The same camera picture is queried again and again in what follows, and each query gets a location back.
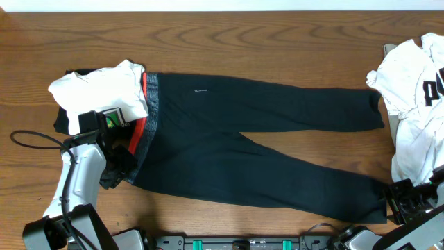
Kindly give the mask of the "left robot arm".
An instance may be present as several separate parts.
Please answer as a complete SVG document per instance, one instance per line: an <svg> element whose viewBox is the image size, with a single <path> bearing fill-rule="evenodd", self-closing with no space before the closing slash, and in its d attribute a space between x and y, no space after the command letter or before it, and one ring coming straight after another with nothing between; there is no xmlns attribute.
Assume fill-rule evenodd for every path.
<svg viewBox="0 0 444 250"><path fill-rule="evenodd" d="M75 135L60 143L63 167L55 196L41 219L25 225L27 249L147 248L138 229L112 235L96 211L99 188L113 188L133 156L111 147L100 130Z"/></svg>

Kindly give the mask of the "black leggings with red waistband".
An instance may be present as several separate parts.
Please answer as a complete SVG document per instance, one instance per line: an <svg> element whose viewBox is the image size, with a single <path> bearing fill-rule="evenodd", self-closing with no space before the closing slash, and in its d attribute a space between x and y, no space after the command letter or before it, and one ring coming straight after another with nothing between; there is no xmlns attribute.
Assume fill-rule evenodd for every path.
<svg viewBox="0 0 444 250"><path fill-rule="evenodd" d="M148 117L109 124L130 141L128 182L162 194L333 219L386 222L384 184L292 158L249 132L359 132L382 128L373 90L303 88L228 76L146 73Z"/></svg>

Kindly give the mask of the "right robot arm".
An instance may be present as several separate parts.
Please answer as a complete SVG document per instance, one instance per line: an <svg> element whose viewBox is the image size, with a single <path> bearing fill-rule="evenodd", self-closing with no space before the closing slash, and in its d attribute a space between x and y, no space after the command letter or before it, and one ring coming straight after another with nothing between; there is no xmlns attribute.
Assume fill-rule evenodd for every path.
<svg viewBox="0 0 444 250"><path fill-rule="evenodd" d="M389 217L398 227L384 236L365 226L349 226L330 240L328 249L428 249L443 248L443 167L432 171L425 184L406 179L385 191L393 212Z"/></svg>

